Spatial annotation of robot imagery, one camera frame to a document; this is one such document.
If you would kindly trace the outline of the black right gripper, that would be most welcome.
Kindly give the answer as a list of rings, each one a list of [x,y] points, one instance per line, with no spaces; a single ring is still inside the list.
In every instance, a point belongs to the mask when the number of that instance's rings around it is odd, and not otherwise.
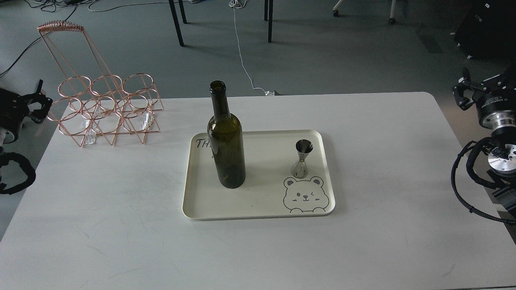
[[[472,98],[465,97],[473,91]],[[515,79],[471,80],[470,72],[462,68],[462,81],[453,87],[456,105],[463,111],[476,104],[480,125],[515,125]]]

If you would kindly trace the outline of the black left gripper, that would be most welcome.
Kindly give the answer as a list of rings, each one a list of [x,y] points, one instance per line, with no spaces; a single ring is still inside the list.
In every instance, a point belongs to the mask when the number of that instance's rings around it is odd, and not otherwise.
[[[42,86],[44,81],[39,79],[35,92],[25,95],[25,101],[21,95],[6,89],[0,89],[0,125],[6,130],[20,130],[25,117],[36,124],[42,124],[47,118],[53,100],[46,97]],[[31,108],[33,104],[39,104],[40,108]]]

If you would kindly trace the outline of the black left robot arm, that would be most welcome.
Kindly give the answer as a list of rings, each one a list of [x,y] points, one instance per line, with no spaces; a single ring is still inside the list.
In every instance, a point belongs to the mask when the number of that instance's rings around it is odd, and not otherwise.
[[[41,124],[47,118],[53,100],[46,97],[42,91],[44,81],[40,79],[37,83],[35,92],[20,95],[18,93],[1,89],[0,99],[0,129],[1,145],[14,143],[19,139],[19,134],[25,118],[31,119],[36,124]],[[31,186],[36,179],[36,172],[31,162],[22,154],[15,152],[5,152],[0,148],[1,167],[9,165],[10,162],[17,163],[26,180],[22,183],[7,188],[5,183],[1,183],[2,195],[13,195]]]

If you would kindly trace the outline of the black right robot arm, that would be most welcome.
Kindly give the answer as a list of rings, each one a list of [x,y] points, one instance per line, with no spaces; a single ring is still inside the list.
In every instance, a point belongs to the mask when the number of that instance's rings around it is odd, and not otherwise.
[[[453,87],[456,105],[462,110],[475,106],[481,127],[491,134],[479,141],[467,143],[454,161],[450,183],[459,202],[470,213],[504,224],[514,225],[514,219],[494,217],[470,205],[459,194],[456,170],[463,156],[468,176],[483,187],[493,190],[493,197],[511,215],[516,210],[516,90],[515,65],[502,74],[481,82],[472,81],[468,69]]]

